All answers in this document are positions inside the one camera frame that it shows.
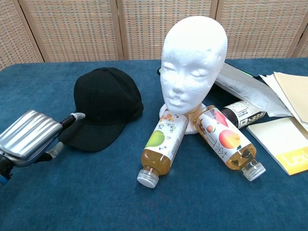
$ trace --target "cap brim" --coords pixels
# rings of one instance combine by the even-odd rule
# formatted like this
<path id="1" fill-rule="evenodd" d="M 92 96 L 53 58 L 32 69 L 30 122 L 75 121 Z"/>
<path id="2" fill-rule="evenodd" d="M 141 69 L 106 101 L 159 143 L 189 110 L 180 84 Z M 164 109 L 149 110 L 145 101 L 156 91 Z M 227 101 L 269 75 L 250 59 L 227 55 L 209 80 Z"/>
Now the cap brim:
<path id="1" fill-rule="evenodd" d="M 125 125 L 94 125 L 78 120 L 60 134 L 59 140 L 84 151 L 98 152 L 112 144 Z"/>

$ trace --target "black baseball cap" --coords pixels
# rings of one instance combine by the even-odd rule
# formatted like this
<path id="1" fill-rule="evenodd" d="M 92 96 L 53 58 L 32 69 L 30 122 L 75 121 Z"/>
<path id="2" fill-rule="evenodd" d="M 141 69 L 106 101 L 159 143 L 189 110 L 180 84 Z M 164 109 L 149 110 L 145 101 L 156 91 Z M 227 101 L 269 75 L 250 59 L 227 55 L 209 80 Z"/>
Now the black baseball cap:
<path id="1" fill-rule="evenodd" d="M 77 112 L 86 117 L 64 130 L 64 144 L 97 152 L 112 144 L 125 125 L 141 116 L 143 104 L 134 80 L 114 67 L 95 69 L 79 77 L 74 86 Z"/>

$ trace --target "blue tablecloth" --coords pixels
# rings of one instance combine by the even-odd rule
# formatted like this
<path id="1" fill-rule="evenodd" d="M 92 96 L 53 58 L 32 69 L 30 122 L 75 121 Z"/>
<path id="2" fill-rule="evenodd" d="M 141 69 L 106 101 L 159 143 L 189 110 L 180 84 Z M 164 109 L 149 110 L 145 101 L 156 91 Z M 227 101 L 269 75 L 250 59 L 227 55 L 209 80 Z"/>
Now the blue tablecloth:
<path id="1" fill-rule="evenodd" d="M 308 76 L 308 58 L 226 62 L 254 76 L 273 71 Z M 184 137 L 170 172 L 155 189 L 137 182 L 142 150 L 164 103 L 159 60 L 10 66 L 0 72 L 0 132 L 28 109 L 61 121 L 75 111 L 76 79 L 104 66 L 135 80 L 142 117 L 101 152 L 65 147 L 50 162 L 15 168 L 0 190 L 1 231 L 308 230 L 308 172 L 288 176 L 245 128 L 241 131 L 267 169 L 255 181 L 228 169 L 195 134 Z M 223 107 L 237 100 L 214 85 L 204 103 Z"/>

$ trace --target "small bottle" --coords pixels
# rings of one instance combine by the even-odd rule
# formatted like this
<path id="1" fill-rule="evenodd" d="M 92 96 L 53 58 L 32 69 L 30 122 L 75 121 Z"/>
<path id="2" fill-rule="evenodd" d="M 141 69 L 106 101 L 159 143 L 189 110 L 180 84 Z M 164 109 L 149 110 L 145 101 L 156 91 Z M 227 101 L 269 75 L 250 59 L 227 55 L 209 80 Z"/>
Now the small bottle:
<path id="1" fill-rule="evenodd" d="M 193 124 L 230 169 L 241 170 L 249 181 L 265 172 L 254 145 L 215 106 L 198 112 Z"/>
<path id="2" fill-rule="evenodd" d="M 154 188 L 160 175 L 169 172 L 188 125 L 186 115 L 176 115 L 166 109 L 157 123 L 141 155 L 143 169 L 137 180 Z"/>
<path id="3" fill-rule="evenodd" d="M 238 101 L 220 109 L 220 111 L 238 128 L 242 128 L 265 115 L 257 107 L 246 101 Z"/>

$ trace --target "white bottle cap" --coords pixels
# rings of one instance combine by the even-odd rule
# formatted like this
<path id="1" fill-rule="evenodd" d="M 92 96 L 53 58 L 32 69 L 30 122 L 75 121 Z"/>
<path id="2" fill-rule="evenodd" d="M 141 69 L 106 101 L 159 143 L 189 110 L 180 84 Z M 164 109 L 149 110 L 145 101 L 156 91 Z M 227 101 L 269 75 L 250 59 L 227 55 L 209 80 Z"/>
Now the white bottle cap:
<path id="1" fill-rule="evenodd" d="M 265 171 L 266 171 L 266 169 L 263 167 L 263 165 L 261 163 L 257 163 L 256 165 L 254 165 L 250 169 L 248 169 L 244 173 L 244 176 L 249 181 L 253 181 L 257 177 L 261 176 Z"/>
<path id="2" fill-rule="evenodd" d="M 157 182 L 158 182 L 159 178 L 157 175 L 155 175 L 154 173 L 141 169 L 138 177 L 137 177 L 137 181 L 140 184 L 143 184 L 144 186 L 148 187 L 148 188 L 155 188 Z"/>

